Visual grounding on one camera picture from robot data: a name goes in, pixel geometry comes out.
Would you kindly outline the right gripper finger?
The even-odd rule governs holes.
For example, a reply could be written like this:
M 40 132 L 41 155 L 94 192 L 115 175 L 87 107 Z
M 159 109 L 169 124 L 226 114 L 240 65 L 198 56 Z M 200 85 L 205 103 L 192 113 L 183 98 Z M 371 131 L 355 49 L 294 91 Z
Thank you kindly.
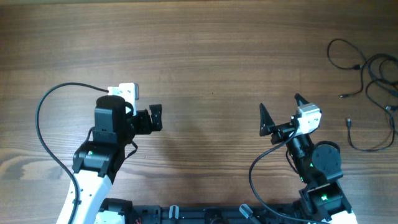
M 261 120 L 259 135 L 267 136 L 274 133 L 276 130 L 275 123 L 263 103 L 259 105 L 259 110 Z
M 295 98 L 298 106 L 309 104 L 309 102 L 302 95 L 300 95 L 299 93 L 296 93 L 294 98 Z

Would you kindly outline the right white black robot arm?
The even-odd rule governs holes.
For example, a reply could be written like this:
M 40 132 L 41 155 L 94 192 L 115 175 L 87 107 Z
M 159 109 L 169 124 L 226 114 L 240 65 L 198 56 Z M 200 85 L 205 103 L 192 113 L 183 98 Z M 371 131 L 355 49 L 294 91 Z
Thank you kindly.
M 331 141 L 313 143 L 310 135 L 321 123 L 322 111 L 300 94 L 290 121 L 276 125 L 264 104 L 259 105 L 260 136 L 270 136 L 274 149 L 287 148 L 289 165 L 306 185 L 287 210 L 265 204 L 266 218 L 277 223 L 356 223 L 356 215 L 338 182 L 343 177 L 341 149 Z

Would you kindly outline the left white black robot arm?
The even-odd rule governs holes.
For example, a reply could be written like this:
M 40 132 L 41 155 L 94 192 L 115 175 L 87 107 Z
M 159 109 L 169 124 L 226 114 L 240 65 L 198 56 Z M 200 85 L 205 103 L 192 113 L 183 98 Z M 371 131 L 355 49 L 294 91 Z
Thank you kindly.
M 95 125 L 73 155 L 77 186 L 69 188 L 58 223 L 140 223 L 132 202 L 109 198 L 116 174 L 128 158 L 125 147 L 134 136 L 162 129 L 162 106 L 151 105 L 136 114 L 126 112 L 132 104 L 116 95 L 96 101 Z M 77 208 L 72 220 L 73 207 Z

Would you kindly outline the black mounting rail base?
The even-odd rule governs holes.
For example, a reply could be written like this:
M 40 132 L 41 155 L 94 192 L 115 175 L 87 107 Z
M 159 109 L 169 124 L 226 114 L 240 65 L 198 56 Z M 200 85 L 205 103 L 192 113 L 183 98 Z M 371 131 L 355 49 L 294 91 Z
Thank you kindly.
M 107 198 L 100 206 L 95 223 L 130 224 L 283 224 L 295 223 L 264 207 L 242 204 L 233 207 L 179 207 L 133 205 L 131 201 Z

